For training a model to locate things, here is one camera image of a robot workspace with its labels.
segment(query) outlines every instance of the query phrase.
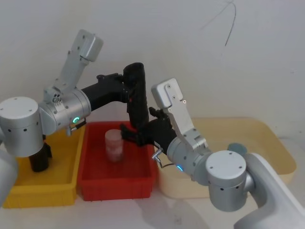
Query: plastic container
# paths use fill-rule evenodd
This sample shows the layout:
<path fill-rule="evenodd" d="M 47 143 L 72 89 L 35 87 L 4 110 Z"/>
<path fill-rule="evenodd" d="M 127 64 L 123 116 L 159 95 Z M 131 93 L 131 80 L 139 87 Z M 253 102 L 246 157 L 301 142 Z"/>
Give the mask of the plastic container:
<path fill-rule="evenodd" d="M 4 208 L 53 207 L 73 205 L 81 156 L 84 127 L 66 136 L 65 130 L 47 136 L 52 159 L 49 168 L 36 173 L 28 158 L 18 158 L 19 175 Z"/>
<path fill-rule="evenodd" d="M 120 130 L 112 129 L 105 133 L 105 147 L 110 161 L 118 162 L 123 159 L 123 139 Z"/>
<path fill-rule="evenodd" d="M 123 141 L 124 158 L 110 162 L 105 151 L 105 133 L 119 129 L 121 123 L 97 122 L 86 125 L 78 185 L 85 201 L 148 198 L 156 177 L 156 164 L 151 159 L 153 146 L 138 147 Z"/>
<path fill-rule="evenodd" d="M 231 143 L 243 144 L 248 153 L 258 153 L 288 184 L 296 170 L 296 163 L 270 128 L 252 118 L 196 118 L 194 126 L 206 138 L 213 152 L 226 150 Z M 170 161 L 160 155 L 165 165 Z M 209 190 L 178 170 L 175 166 L 159 167 L 159 187 L 172 198 L 208 198 Z"/>

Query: yellow bin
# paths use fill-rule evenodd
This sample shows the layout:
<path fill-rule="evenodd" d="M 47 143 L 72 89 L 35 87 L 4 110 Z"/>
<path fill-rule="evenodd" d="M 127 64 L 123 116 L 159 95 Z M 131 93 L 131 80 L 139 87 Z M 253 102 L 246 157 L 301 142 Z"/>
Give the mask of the yellow bin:
<path fill-rule="evenodd" d="M 67 137 L 64 130 L 47 136 L 52 159 L 49 159 L 49 168 L 43 172 L 33 172 L 28 158 L 18 158 L 18 178 L 3 207 L 73 205 L 84 130 L 84 127 L 80 128 L 71 137 Z"/>

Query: blue indicator light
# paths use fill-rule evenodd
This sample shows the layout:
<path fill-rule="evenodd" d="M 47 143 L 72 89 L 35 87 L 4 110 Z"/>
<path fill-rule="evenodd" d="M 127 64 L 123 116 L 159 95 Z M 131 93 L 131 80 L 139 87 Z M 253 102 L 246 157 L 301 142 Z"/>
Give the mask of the blue indicator light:
<path fill-rule="evenodd" d="M 177 165 L 177 168 L 183 172 L 183 168 L 181 166 Z"/>
<path fill-rule="evenodd" d="M 80 118 L 76 117 L 76 118 L 73 119 L 73 123 L 77 123 L 79 120 L 80 120 Z"/>

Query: metal bracket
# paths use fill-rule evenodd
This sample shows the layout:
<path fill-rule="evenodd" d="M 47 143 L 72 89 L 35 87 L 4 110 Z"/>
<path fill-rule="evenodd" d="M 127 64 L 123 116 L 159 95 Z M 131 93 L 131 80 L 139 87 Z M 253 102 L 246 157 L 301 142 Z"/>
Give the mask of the metal bracket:
<path fill-rule="evenodd" d="M 177 136 L 191 149 L 208 147 L 206 139 L 194 127 L 186 108 L 186 100 L 176 79 L 172 78 L 152 87 L 157 105 L 168 114 Z"/>
<path fill-rule="evenodd" d="M 95 34 L 80 30 L 68 51 L 60 77 L 55 79 L 53 86 L 44 90 L 44 101 L 58 103 L 62 94 L 75 89 L 84 68 L 96 60 L 102 45 L 103 41 Z"/>

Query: white wall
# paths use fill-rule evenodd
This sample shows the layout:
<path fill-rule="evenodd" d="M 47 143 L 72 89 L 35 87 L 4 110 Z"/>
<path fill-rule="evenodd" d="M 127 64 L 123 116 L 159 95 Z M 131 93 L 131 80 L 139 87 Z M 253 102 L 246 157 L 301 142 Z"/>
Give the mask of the white wall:
<path fill-rule="evenodd" d="M 233 5 L 204 26 L 228 4 L 224 0 L 2 1 L 0 100 L 24 95 L 40 101 L 84 28 L 99 35 L 104 47 L 79 88 L 95 83 L 98 74 L 143 62 L 149 105 L 155 106 L 150 87 L 176 77 L 193 117 L 255 117 L 302 143 L 305 1 L 234 3 L 236 21 L 225 47 Z M 127 119 L 125 105 L 112 103 L 91 119 Z"/>

